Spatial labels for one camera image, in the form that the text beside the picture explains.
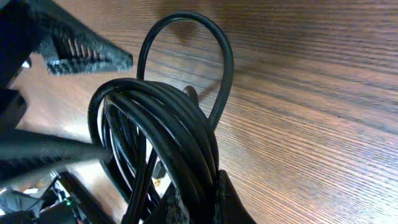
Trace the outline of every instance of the coiled cable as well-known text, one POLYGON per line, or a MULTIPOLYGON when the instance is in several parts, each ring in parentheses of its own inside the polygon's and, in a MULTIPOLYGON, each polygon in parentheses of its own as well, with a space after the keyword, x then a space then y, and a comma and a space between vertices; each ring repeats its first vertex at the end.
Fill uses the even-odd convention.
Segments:
POLYGON ((125 197, 130 195, 122 223, 145 220, 159 204, 160 197, 151 180, 157 157, 193 220, 211 221, 219 166, 214 130, 231 90, 233 69, 232 49, 223 31, 201 14, 176 12, 157 22, 147 34, 136 79, 111 80, 97 89, 88 108, 90 135, 94 143, 114 152, 103 167, 120 193, 125 197), (144 81, 148 52, 156 35, 168 24, 186 20, 204 25, 214 35, 223 54, 223 77, 209 118, 175 87, 144 81), (101 140, 97 119, 102 102, 101 140), (146 139, 153 146, 148 163, 146 139))

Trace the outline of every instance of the wood grain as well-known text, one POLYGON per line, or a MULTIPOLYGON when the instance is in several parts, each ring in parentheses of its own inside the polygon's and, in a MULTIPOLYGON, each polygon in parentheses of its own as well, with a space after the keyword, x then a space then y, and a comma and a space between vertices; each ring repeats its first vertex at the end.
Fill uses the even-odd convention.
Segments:
MULTIPOLYGON (((258 223, 398 223, 397 1, 57 2, 134 59, 170 12, 197 11, 220 25, 236 65, 216 130, 220 162, 258 223)), ((208 114, 220 62, 212 36, 181 22, 156 38, 146 77, 193 85, 208 114)), ((40 57, 33 63, 14 85, 30 103, 20 127, 87 142, 91 95, 136 73, 56 78, 40 57)), ((126 205, 101 168, 77 173, 120 220, 126 205)))

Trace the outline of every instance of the black wire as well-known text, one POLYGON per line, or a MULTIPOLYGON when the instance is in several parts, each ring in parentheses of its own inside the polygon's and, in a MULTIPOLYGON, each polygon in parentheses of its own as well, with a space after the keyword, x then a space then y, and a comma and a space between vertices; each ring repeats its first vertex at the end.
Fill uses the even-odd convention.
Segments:
POLYGON ((212 221, 219 166, 214 130, 231 90, 233 69, 233 53, 222 30, 198 13, 177 12, 157 22, 149 31, 141 48, 137 79, 111 80, 97 89, 88 108, 90 135, 93 142, 114 151, 114 157, 104 162, 103 167, 120 193, 130 195, 122 223, 145 220, 160 203, 151 180, 157 156, 193 221, 212 221), (224 73, 209 118, 182 91, 164 83, 144 81, 149 48, 156 35, 171 22, 184 20, 204 25, 223 53, 224 73), (97 117, 102 101, 101 140, 97 117), (154 147, 148 164, 146 139, 154 147), (124 178, 132 190, 126 187, 124 178))
POLYGON ((51 190, 51 188, 54 186, 54 184, 57 182, 57 180, 60 178, 60 176, 56 176, 51 183, 49 184, 49 186, 44 190, 42 196, 40 196, 40 198, 37 199, 36 202, 34 202, 29 208, 25 209, 25 211, 28 211, 29 209, 33 208, 35 205, 37 205, 41 200, 43 200, 44 196, 46 196, 48 194, 48 192, 51 190))

